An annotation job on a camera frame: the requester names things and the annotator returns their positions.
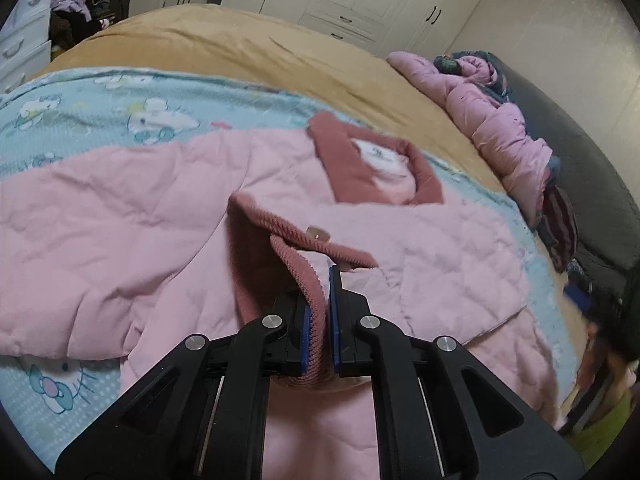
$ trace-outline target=drawer handle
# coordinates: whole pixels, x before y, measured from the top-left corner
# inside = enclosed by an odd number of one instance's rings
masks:
[[[442,14],[442,9],[440,9],[438,11],[438,15],[436,16],[436,19],[431,22],[431,25],[435,25],[436,24],[436,22],[438,21],[438,18],[440,17],[441,14]]]
[[[29,0],[28,1],[28,6],[30,7],[35,7],[37,4],[39,4],[42,0]]]
[[[13,92],[16,88],[18,88],[18,86],[23,85],[25,81],[27,81],[27,75],[23,73],[20,81],[16,81],[14,84],[4,88],[4,93],[9,94],[10,92]]]
[[[18,52],[20,52],[20,49],[22,48],[22,45],[24,44],[24,38],[22,38],[20,40],[20,43],[18,43],[15,47],[13,47],[13,49],[11,47],[9,47],[7,50],[5,50],[2,55],[6,58],[6,59],[11,59],[13,56],[15,56],[16,54],[18,54]]]

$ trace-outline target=clothing label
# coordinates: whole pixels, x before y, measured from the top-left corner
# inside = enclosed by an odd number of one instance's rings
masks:
[[[369,164],[374,170],[396,175],[404,175],[407,173],[407,168],[404,163],[405,157],[394,150],[384,148],[368,140],[351,140],[360,150],[362,160]]]

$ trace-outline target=black door handle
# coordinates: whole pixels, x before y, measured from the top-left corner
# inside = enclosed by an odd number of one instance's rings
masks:
[[[435,25],[436,24],[436,22],[438,21],[438,18],[440,17],[441,14],[442,14],[442,9],[440,9],[438,11],[438,15],[436,16],[436,19],[431,22],[431,25]]]

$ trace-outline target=pink jacket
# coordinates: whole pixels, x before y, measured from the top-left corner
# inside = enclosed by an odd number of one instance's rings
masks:
[[[495,73],[489,64],[479,57],[462,57],[458,63],[463,75],[457,76],[441,74],[429,61],[409,52],[392,52],[386,60],[447,111],[500,178],[527,224],[535,227],[552,151],[543,139],[533,140],[527,135],[524,117],[515,104],[500,104],[474,84],[492,80]]]
[[[297,284],[312,332],[294,385],[312,389],[273,385],[264,477],[369,480],[370,388],[336,378],[324,344],[333,262],[373,313],[468,343],[554,420],[551,355],[508,228],[442,189],[409,143],[325,112],[308,133],[101,148],[0,184],[0,354],[126,357],[125,390],[185,336],[235,333]]]

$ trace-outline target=white drawer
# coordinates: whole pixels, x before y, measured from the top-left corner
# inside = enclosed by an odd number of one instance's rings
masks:
[[[46,67],[51,61],[51,42],[42,44],[38,48],[21,57],[10,66],[9,72],[0,76],[0,92],[8,94],[33,74]]]
[[[19,0],[15,6],[15,27],[20,27],[34,14],[49,11],[51,0]]]
[[[333,23],[326,22],[325,20],[320,20],[315,16],[311,16],[310,14],[305,14],[304,16],[302,16],[298,24],[302,25],[303,27],[310,28],[311,30],[315,30],[316,32],[327,34],[328,36],[331,36],[336,40],[359,46],[364,50],[370,50],[374,45],[374,42],[368,40],[367,38],[363,38],[361,36],[358,36],[357,34],[352,34],[344,28],[336,27]]]
[[[306,13],[374,41],[380,39],[384,29],[382,24],[329,0],[310,0],[306,6]]]
[[[20,27],[0,40],[0,77],[8,65],[49,39],[49,9],[30,16]]]
[[[2,28],[0,28],[0,40],[9,34],[11,34],[12,30],[14,30],[15,25],[15,7],[11,10],[9,17],[4,22]]]

